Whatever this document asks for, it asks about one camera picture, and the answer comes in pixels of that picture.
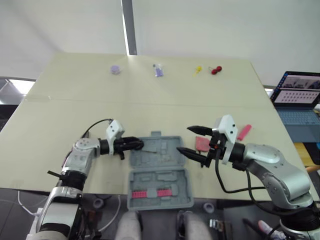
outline gray pants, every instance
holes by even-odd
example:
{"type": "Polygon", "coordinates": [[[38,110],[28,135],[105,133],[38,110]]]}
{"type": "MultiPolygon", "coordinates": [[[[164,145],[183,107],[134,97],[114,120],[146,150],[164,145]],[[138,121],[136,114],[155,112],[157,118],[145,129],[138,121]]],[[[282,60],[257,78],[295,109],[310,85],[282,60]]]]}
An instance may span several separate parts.
{"type": "MultiPolygon", "coordinates": [[[[184,225],[186,240],[212,240],[208,227],[196,214],[185,212],[184,225]]],[[[140,223],[136,212],[128,211],[122,216],[115,240],[141,240],[140,223]]]]}

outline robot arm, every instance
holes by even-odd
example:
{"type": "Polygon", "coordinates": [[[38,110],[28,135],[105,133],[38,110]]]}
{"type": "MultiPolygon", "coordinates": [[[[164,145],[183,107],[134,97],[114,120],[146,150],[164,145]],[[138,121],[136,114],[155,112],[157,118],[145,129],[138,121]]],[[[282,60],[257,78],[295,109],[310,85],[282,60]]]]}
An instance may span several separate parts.
{"type": "MultiPolygon", "coordinates": [[[[260,179],[279,210],[278,212],[268,210],[268,212],[280,216],[280,223],[288,236],[293,239],[320,239],[319,211],[315,208],[309,193],[309,178],[304,172],[288,163],[278,149],[267,145],[252,143],[244,145],[236,142],[238,129],[231,115],[219,118],[213,128],[191,126],[188,129],[196,134],[211,136],[209,153],[203,156],[184,147],[178,147],[178,151],[189,159],[201,163],[202,167],[209,168],[212,159],[216,160],[215,170],[223,189],[218,170],[219,160],[222,160],[223,164],[231,162],[233,168],[246,171],[248,180],[250,180],[248,171],[260,179]]],[[[224,189],[226,193],[248,190],[248,188],[238,191],[224,189]]]]}
{"type": "Polygon", "coordinates": [[[85,212],[81,205],[83,188],[92,161],[100,155],[119,154],[124,159],[125,150],[140,149],[143,142],[136,137],[124,137],[122,125],[113,120],[106,130],[106,139],[81,138],[65,159],[58,177],[42,209],[32,240],[78,240],[85,238],[85,212]]]}

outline red component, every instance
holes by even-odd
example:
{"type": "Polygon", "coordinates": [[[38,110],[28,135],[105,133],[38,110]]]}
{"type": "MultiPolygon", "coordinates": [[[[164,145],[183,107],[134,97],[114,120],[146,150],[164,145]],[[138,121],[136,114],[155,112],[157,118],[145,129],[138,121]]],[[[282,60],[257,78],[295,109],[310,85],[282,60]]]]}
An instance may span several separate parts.
{"type": "Polygon", "coordinates": [[[242,141],[245,136],[249,133],[252,126],[250,124],[245,125],[245,127],[242,129],[242,131],[239,133],[238,137],[236,139],[242,141]]]}
{"type": "Polygon", "coordinates": [[[147,197],[147,191],[133,191],[132,198],[133,199],[142,199],[147,197]]]}
{"type": "Polygon", "coordinates": [[[158,197],[172,196],[171,189],[157,190],[156,193],[158,197]]]}
{"type": "Polygon", "coordinates": [[[197,149],[200,152],[209,152],[210,146],[209,146],[209,139],[201,136],[195,137],[195,149],[197,149]]]}

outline case lid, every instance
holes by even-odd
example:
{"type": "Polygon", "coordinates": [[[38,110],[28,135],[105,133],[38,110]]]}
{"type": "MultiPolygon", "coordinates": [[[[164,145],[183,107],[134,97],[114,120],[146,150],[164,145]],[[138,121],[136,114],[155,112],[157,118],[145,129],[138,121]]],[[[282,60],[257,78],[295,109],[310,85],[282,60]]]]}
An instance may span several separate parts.
{"type": "Polygon", "coordinates": [[[180,136],[161,136],[152,131],[150,137],[139,137],[144,143],[141,150],[131,150],[130,165],[135,168],[183,166],[186,158],[177,150],[183,147],[180,136]]]}

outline gray plastic case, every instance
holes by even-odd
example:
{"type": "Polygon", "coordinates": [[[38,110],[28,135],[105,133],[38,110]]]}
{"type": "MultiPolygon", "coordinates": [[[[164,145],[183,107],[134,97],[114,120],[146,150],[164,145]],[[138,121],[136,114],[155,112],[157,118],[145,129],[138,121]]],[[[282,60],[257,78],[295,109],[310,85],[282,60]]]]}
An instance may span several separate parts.
{"type": "Polygon", "coordinates": [[[176,147],[182,147],[180,136],[140,137],[141,150],[132,150],[129,173],[127,208],[131,211],[190,208],[194,205],[186,158],[176,147]],[[157,190],[171,189],[172,196],[157,196],[157,190]],[[132,193],[146,191],[147,197],[133,198],[132,193]]]}

